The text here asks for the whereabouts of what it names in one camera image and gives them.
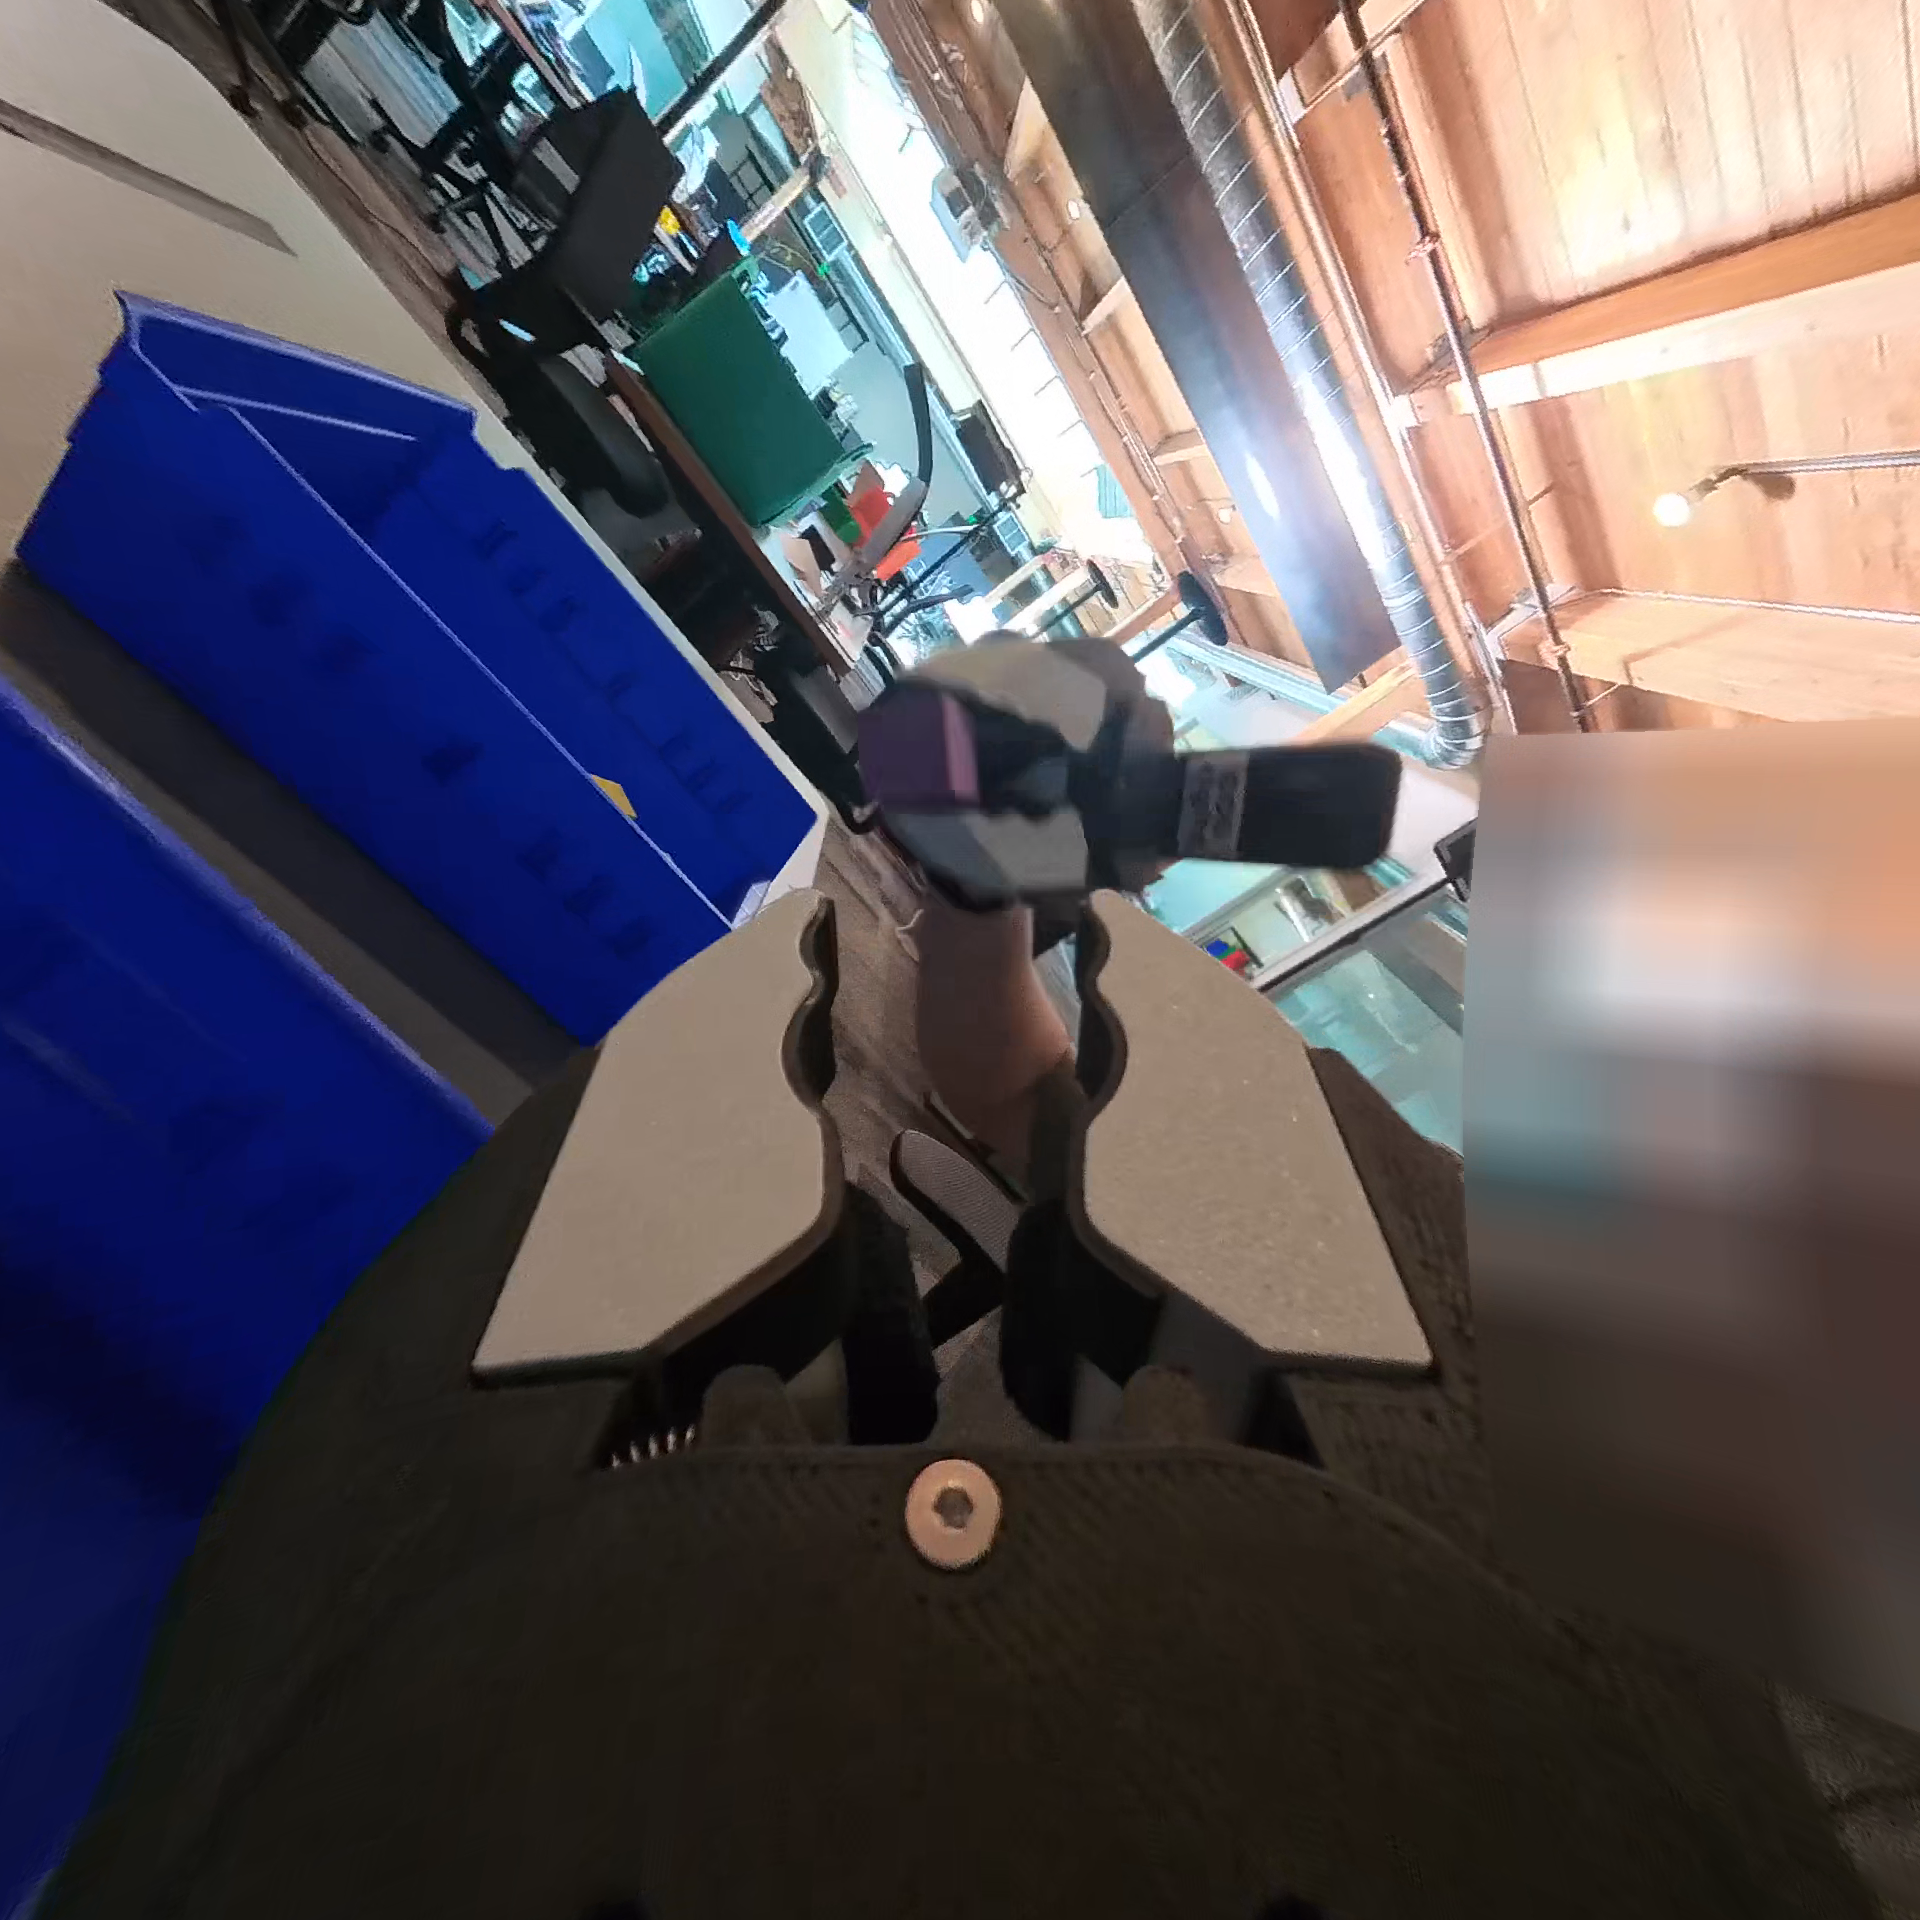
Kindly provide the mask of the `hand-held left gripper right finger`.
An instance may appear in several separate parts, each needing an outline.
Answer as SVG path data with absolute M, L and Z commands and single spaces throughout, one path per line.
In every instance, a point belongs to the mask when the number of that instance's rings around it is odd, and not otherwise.
M 1308 1044 L 1117 891 L 1086 899 L 1067 1214 L 1180 1354 L 1417 1379 L 1434 1348 Z

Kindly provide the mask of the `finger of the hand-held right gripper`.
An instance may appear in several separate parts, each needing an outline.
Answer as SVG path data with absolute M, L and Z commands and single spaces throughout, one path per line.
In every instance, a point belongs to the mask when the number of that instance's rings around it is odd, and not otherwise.
M 934 891 L 965 911 L 1091 896 L 1091 841 L 1072 799 L 1042 809 L 886 799 L 880 831 Z
M 1110 641 L 989 636 L 945 651 L 898 684 L 941 686 L 974 710 L 981 781 L 1155 749 L 1155 695 Z

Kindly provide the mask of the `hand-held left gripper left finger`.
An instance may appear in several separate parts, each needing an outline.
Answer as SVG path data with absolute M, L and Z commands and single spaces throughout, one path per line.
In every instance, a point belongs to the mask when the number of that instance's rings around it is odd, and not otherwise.
M 799 887 L 606 1032 L 474 1348 L 476 1383 L 680 1358 L 828 1243 L 834 996 L 835 911 Z

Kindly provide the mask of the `purple wooden cube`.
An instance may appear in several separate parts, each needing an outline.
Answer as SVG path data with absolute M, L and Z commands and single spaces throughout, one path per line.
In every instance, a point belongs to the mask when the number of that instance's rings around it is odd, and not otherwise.
M 855 729 L 859 779 L 886 815 L 958 815 L 981 804 L 974 710 L 941 686 L 886 690 Z

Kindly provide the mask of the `blue plastic bin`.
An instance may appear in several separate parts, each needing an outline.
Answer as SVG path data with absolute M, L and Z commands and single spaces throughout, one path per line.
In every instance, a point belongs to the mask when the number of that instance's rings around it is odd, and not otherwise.
M 129 290 L 117 318 L 21 541 L 40 585 L 575 1043 L 756 911 L 806 806 L 469 406 Z
M 4 1918 L 280 1379 L 479 1112 L 4 692 Z

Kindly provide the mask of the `green container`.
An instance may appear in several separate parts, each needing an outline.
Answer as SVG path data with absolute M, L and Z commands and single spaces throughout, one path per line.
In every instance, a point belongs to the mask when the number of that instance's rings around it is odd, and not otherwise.
M 735 266 L 636 338 L 636 377 L 754 530 L 793 520 L 865 454 L 779 353 L 754 270 Z

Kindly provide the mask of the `ceiling spot lamp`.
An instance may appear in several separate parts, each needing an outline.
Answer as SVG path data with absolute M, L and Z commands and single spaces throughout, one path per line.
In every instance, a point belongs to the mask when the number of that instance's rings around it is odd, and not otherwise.
M 1651 520 L 1661 530 L 1685 530 L 1692 517 L 1728 488 L 1749 488 L 1766 500 L 1790 500 L 1795 485 L 1806 476 L 1840 476 L 1840 475 L 1899 475 L 1917 470 L 1917 449 L 1898 451 L 1850 451 L 1850 454 L 1806 454 L 1795 462 L 1742 462 L 1724 463 L 1695 480 L 1685 490 L 1660 492 L 1651 500 Z

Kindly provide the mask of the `black office chair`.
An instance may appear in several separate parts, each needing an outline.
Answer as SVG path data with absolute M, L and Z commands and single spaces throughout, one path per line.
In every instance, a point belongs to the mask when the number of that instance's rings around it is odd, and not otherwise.
M 445 329 L 498 399 L 503 422 L 567 500 L 606 500 L 629 520 L 674 509 L 674 488 L 571 353 L 606 347 L 605 324 L 624 315 L 675 180 L 680 164 L 633 91 L 566 107 L 508 176 L 551 215 L 546 240 L 483 286 L 447 279 Z

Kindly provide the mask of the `person's grey clothing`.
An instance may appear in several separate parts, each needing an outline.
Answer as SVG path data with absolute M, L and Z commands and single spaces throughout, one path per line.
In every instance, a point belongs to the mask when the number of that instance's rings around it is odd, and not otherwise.
M 1917 1918 L 1917 1735 L 1786 1685 L 1773 1708 L 1882 1918 Z

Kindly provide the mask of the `spiral metal duct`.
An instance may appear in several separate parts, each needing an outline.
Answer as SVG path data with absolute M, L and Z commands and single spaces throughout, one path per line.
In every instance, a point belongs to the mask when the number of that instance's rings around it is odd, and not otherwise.
M 1488 695 L 1455 656 L 1396 502 L 1382 485 L 1347 384 L 1347 338 L 1327 270 L 1283 210 L 1283 153 L 1257 86 L 1240 74 L 1240 60 L 1214 53 L 1206 5 L 1138 5 L 1137 17 L 1305 422 L 1327 492 L 1347 525 L 1345 541 L 1371 578 L 1371 624 L 1394 636 L 1422 690 L 1434 762 L 1464 768 L 1487 738 Z

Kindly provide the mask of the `black ceiling duct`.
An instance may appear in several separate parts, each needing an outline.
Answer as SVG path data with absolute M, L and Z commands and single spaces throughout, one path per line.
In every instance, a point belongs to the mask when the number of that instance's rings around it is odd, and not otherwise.
M 1133 5 L 998 5 L 1094 227 L 1327 690 L 1400 645 Z

